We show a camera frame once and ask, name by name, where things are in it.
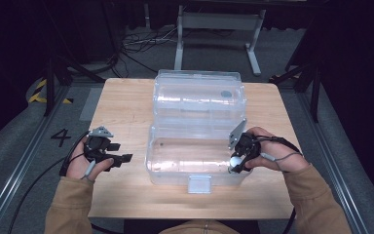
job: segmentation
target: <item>wooden tabletop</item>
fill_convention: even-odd
[[[278,88],[243,83],[247,98],[246,129],[260,126],[299,146]],[[121,218],[289,218],[292,205],[283,176],[257,168],[240,186],[214,186],[211,194],[189,194],[186,186],[155,185],[144,166],[153,121],[152,79],[108,79],[91,129],[105,126],[121,144],[119,155],[131,162],[101,173],[94,185],[90,216]]]

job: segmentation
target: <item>gray carpet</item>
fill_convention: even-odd
[[[250,38],[249,33],[236,31],[228,36],[220,36],[208,32],[192,32],[184,40],[183,69],[238,71],[244,82],[265,83],[272,75],[284,73],[284,67],[303,33],[303,30],[262,30],[256,46],[256,56],[262,75],[255,77],[243,46],[247,42],[247,38]],[[175,43],[169,41],[146,52],[129,55],[155,70],[172,69]],[[100,64],[89,64],[86,67],[100,67]],[[120,74],[131,78],[153,79],[157,75],[126,57],[119,61],[116,68]],[[104,78],[116,77],[111,71],[103,72],[100,76]],[[304,105],[300,100],[301,96],[309,99],[310,94],[309,92],[301,95],[295,94],[287,88],[292,83],[293,81],[286,81],[280,84],[280,93],[290,120],[306,157],[328,181],[339,201],[338,191],[335,190],[329,170],[324,163],[320,142],[317,140],[313,128],[308,124],[310,116],[304,111]],[[35,87],[32,86],[25,96],[28,98],[34,89]],[[13,198],[9,199],[11,203],[8,208],[3,209],[0,219],[0,233],[8,231],[21,196],[31,182],[52,163],[64,157],[75,138],[88,129],[101,89],[102,84],[95,84],[86,77],[75,79],[65,96],[65,98],[73,98],[74,101],[72,104],[61,104],[56,110],[54,118],[48,123],[48,128],[42,135],[39,147],[21,179],[17,192]],[[28,108],[0,133],[0,193],[40,123],[45,121],[45,118],[42,117],[44,111],[44,103],[30,103]],[[374,187],[357,160],[355,151],[339,123],[325,90],[321,90],[320,93],[318,118],[317,127],[322,130],[330,151],[337,161],[338,168],[347,182],[367,232],[374,233]],[[51,139],[51,136],[63,129],[68,131],[67,135],[71,139],[66,139],[63,146],[59,147],[60,140]],[[31,190],[20,209],[13,233],[43,232],[45,213],[51,204],[58,182],[59,166],[57,165],[47,172]],[[93,222],[115,231],[122,231],[124,225],[121,219],[114,218],[94,218]],[[260,220],[259,224],[262,233],[281,233],[286,225],[286,220]]]

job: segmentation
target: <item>plastic storage box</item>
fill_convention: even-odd
[[[245,118],[237,72],[160,70],[145,166],[155,184],[188,185],[209,193],[212,185],[239,185],[251,172],[230,174],[229,134]]]

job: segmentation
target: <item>brown jacket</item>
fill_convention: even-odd
[[[283,173],[291,203],[297,213],[298,233],[351,233],[343,210],[336,203],[332,192],[314,166],[296,173]],[[91,208],[94,185],[87,180],[62,177],[56,189],[53,203],[48,210],[45,233],[92,233],[88,213]],[[202,220],[195,220],[173,227],[163,233],[203,233]],[[208,233],[235,233],[216,221]]]

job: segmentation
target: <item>container latch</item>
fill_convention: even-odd
[[[211,193],[211,175],[190,175],[188,193]]]

